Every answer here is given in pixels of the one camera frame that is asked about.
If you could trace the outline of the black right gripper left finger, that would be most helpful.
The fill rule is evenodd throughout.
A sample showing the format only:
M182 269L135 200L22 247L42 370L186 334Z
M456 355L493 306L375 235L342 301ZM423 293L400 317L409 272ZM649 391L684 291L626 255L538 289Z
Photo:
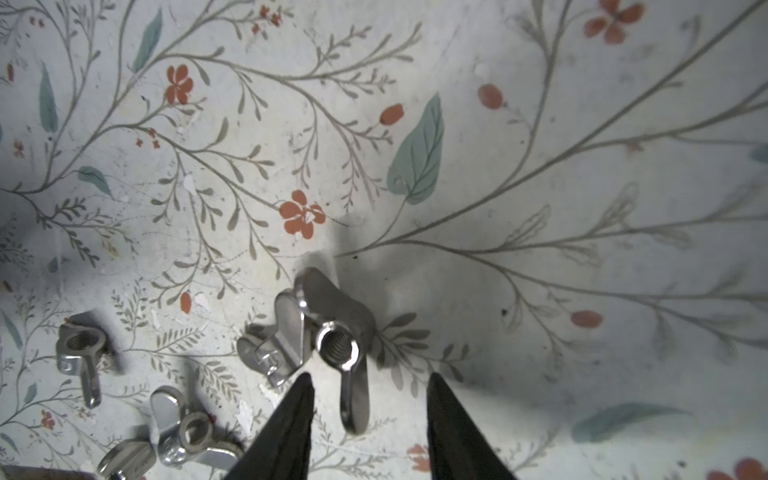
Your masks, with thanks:
M300 374L226 480L307 480L315 389Z

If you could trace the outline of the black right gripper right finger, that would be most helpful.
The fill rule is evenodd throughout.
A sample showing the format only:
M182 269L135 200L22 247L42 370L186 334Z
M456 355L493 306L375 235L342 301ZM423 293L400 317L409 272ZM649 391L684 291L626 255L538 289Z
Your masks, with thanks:
M428 382L427 437L432 479L516 479L439 373Z

